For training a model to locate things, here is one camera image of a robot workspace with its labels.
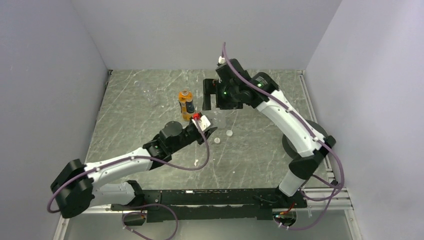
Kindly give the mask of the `short clear plastic bottle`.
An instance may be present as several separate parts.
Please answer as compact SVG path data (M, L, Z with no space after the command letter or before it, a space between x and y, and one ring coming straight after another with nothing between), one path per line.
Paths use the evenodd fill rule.
M224 110L216 109L213 110L213 124L218 129L225 129L227 122L226 122L226 113Z

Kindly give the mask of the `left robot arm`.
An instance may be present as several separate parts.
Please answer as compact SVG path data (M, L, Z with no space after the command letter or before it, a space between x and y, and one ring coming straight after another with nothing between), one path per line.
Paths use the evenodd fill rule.
M161 166L184 171L204 168L209 160L197 167L184 167L171 163L172 155L197 142L204 144L210 157L208 138L217 129L206 120L194 119L183 127L170 121L152 140L129 153L98 162L70 161L50 185L52 197L48 200L48 213L60 213L65 219L73 218L90 207L119 204L131 210L144 203L143 190L137 181L113 182L138 172L147 172Z

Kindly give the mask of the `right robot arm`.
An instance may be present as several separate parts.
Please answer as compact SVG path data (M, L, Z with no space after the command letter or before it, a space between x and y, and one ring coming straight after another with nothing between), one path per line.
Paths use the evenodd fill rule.
M289 169L275 194L276 203L287 208L295 193L315 173L335 145L336 140L317 123L304 119L289 103L279 85L265 72L254 76L242 68L237 59L219 57L218 79L203 80L202 110L211 110L211 95L220 110L250 106L270 119L283 133L282 146L292 158Z

